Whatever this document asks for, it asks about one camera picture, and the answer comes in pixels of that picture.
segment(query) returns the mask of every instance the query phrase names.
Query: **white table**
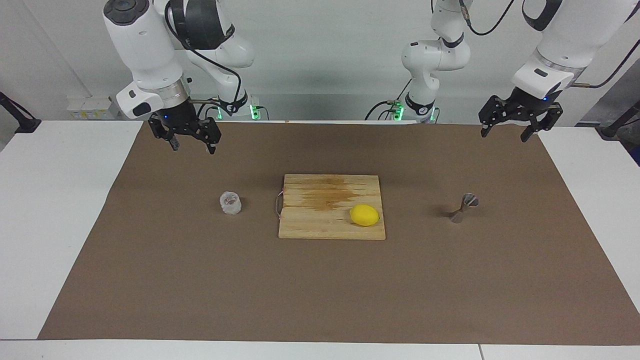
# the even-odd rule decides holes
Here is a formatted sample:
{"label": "white table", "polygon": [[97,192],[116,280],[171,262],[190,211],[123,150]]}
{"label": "white table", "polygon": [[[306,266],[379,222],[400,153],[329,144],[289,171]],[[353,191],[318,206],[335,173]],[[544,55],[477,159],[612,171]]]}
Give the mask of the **white table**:
{"label": "white table", "polygon": [[[1,359],[640,359],[640,347],[33,340],[140,126],[47,121],[0,152]],[[592,129],[540,136],[640,309],[640,168]]]}

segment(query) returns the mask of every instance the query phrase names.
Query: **white wall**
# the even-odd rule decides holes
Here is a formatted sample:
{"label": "white wall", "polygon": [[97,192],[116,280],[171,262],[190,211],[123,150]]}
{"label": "white wall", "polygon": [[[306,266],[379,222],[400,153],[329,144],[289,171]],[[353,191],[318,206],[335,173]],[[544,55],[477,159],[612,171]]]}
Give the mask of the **white wall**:
{"label": "white wall", "polygon": [[[471,9],[475,27],[493,25],[508,1],[476,1]],[[112,95],[130,82],[131,75],[104,28],[105,0],[0,0],[0,86],[15,100],[37,116],[60,119],[66,116],[65,97],[82,92],[59,61],[47,58],[38,37],[30,32],[33,26],[13,11],[22,2],[93,95]],[[361,119],[376,102],[395,98],[408,80],[400,61],[405,43],[436,38],[429,28],[427,0],[226,0],[226,4],[238,32],[257,50],[254,66],[241,71],[243,81],[271,108],[272,119]],[[606,78],[637,40],[639,30],[640,15],[600,51],[581,80]],[[489,96],[509,95],[511,76],[540,38],[523,21],[520,1],[495,33],[488,37],[468,33],[473,51],[469,66],[439,75],[441,121],[477,123],[477,112]],[[637,51],[624,70],[639,56]],[[211,94],[205,74],[188,64],[184,54],[180,57],[187,76],[195,80],[193,93]],[[565,108],[559,124],[574,125],[608,88],[568,90],[559,98]]]}

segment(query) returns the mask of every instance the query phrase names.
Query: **metal jigger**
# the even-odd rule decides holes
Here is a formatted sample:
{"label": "metal jigger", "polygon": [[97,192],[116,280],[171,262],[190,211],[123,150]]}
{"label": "metal jigger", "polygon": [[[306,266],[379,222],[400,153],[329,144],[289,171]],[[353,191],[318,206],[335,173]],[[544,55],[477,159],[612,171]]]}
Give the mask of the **metal jigger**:
{"label": "metal jigger", "polygon": [[451,222],[454,224],[460,224],[465,218],[465,211],[477,207],[479,203],[480,200],[478,200],[477,196],[472,193],[466,193],[462,197],[462,205],[460,206],[460,210],[451,213],[451,215],[449,216]]}

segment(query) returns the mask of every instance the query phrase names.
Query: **cable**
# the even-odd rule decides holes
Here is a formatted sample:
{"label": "cable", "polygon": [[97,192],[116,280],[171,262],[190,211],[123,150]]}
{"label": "cable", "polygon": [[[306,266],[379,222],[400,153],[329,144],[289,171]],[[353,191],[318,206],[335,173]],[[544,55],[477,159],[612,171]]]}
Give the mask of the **cable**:
{"label": "cable", "polygon": [[200,109],[198,109],[198,113],[196,114],[196,117],[199,119],[200,118],[200,114],[202,113],[202,110],[204,109],[205,106],[207,106],[208,104],[202,104],[200,105]]}
{"label": "cable", "polygon": [[392,112],[393,112],[393,110],[391,110],[391,109],[381,112],[380,115],[378,115],[378,120],[380,120],[380,118],[382,118],[382,115],[384,115],[385,113],[387,114],[387,117],[388,117],[389,114],[391,114]]}
{"label": "cable", "polygon": [[228,111],[226,107],[222,106],[222,104],[218,103],[218,102],[211,102],[211,105],[215,105],[217,106],[219,109],[222,109],[222,111],[224,111],[225,113],[227,113],[227,115],[229,116],[234,116],[234,114],[231,111]]}
{"label": "cable", "polygon": [[215,109],[218,110],[217,106],[211,106],[210,108],[207,109],[207,111],[204,112],[204,118],[206,119],[209,116],[209,110],[211,109]]}
{"label": "cable", "polygon": [[618,67],[616,67],[616,70],[614,70],[614,72],[605,81],[603,81],[602,83],[597,84],[597,85],[591,85],[591,84],[587,84],[587,83],[574,83],[571,87],[572,88],[588,88],[588,89],[602,88],[603,86],[608,84],[608,82],[610,82],[611,79],[613,79],[613,77],[618,73],[618,71],[620,71],[620,69],[622,69],[623,66],[625,66],[625,64],[627,63],[627,60],[629,60],[629,58],[631,57],[631,54],[634,53],[634,51],[637,49],[638,45],[640,45],[640,39],[631,48],[631,50],[629,50],[629,52],[627,53],[625,58],[622,60],[620,65],[618,65]]}
{"label": "cable", "polygon": [[640,121],[640,117],[639,117],[639,118],[637,118],[637,119],[635,119],[635,120],[633,120],[633,121],[627,122],[626,124],[624,124],[624,125],[622,125],[622,126],[629,126],[629,125],[631,125],[631,124],[633,124],[633,123],[635,123],[635,122],[638,122],[638,121]]}
{"label": "cable", "polygon": [[240,86],[242,84],[242,79],[240,78],[240,74],[238,74],[237,72],[233,71],[232,69],[216,63],[215,61],[209,59],[208,57],[200,54],[199,52],[197,52],[195,49],[193,49],[189,44],[187,44],[187,42],[182,39],[180,36],[178,36],[178,33],[175,32],[175,30],[173,29],[173,27],[171,26],[171,22],[169,21],[169,7],[171,6],[171,2],[168,1],[166,6],[164,7],[164,21],[166,22],[166,26],[167,28],[169,28],[169,31],[171,31],[171,34],[173,34],[175,36],[176,39],[178,39],[178,41],[182,44],[182,46],[187,49],[188,51],[191,51],[192,53],[196,54],[199,58],[213,64],[214,66],[217,66],[218,68],[225,70],[227,72],[230,72],[231,74],[233,74],[235,77],[238,78],[238,86],[236,89],[236,96],[234,97],[234,104],[238,101],[238,96],[240,94]]}
{"label": "cable", "polygon": [[267,120],[271,121],[271,117],[269,117],[269,109],[265,108],[264,106],[259,106],[258,109],[264,109],[264,111],[266,111],[267,113]]}
{"label": "cable", "polygon": [[[404,91],[406,90],[406,88],[409,87],[409,84],[413,81],[413,78],[409,79],[409,81],[407,81],[406,85],[404,86],[404,88],[402,89],[402,91],[400,91],[400,94],[398,94],[398,96],[396,97],[396,101],[400,100],[400,96],[402,96],[402,94],[404,94]],[[388,119],[390,113],[387,113],[387,116],[385,116],[385,120]]]}
{"label": "cable", "polygon": [[378,104],[375,104],[375,105],[371,108],[371,110],[369,110],[369,112],[367,113],[367,116],[365,116],[365,118],[364,118],[364,119],[365,119],[365,120],[369,120],[369,117],[371,116],[371,113],[372,113],[375,109],[379,108],[380,106],[386,105],[386,104],[388,104],[388,103],[389,103],[389,101],[380,101]]}
{"label": "cable", "polygon": [[471,18],[469,16],[469,9],[465,5],[464,0],[460,0],[460,7],[462,8],[462,14],[465,17],[465,20],[467,22],[467,26],[469,27],[469,29],[471,29],[471,32],[473,32],[474,34],[478,35],[479,37],[483,37],[485,35],[489,35],[490,33],[493,33],[493,30],[496,30],[498,28],[498,25],[500,25],[500,23],[502,22],[504,17],[507,15],[509,10],[511,9],[511,5],[513,5],[514,2],[515,2],[515,0],[511,0],[509,2],[509,4],[507,5],[507,8],[502,13],[502,16],[500,16],[500,19],[498,19],[498,22],[496,22],[495,25],[493,25],[493,27],[489,31],[487,31],[485,33],[479,33],[478,31],[476,31],[476,29],[474,29],[473,25],[471,25]]}

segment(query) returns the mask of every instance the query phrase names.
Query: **black stand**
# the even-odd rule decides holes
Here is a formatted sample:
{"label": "black stand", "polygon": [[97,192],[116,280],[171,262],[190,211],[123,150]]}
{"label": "black stand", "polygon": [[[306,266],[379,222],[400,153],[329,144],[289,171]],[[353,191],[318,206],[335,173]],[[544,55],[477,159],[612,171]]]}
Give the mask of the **black stand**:
{"label": "black stand", "polygon": [[635,105],[633,105],[627,112],[622,114],[622,116],[616,120],[613,124],[607,127],[597,127],[596,130],[600,137],[604,140],[613,140],[618,133],[618,130],[623,127],[632,117],[640,112],[640,101],[638,101]]}
{"label": "black stand", "polygon": [[15,107],[15,103],[13,100],[9,99],[4,93],[0,92],[0,105],[2,105],[13,117],[15,120],[18,120],[18,124],[20,127],[16,129],[15,133],[27,133],[30,134],[38,128],[42,120],[40,119],[28,119],[24,116],[23,113]]}

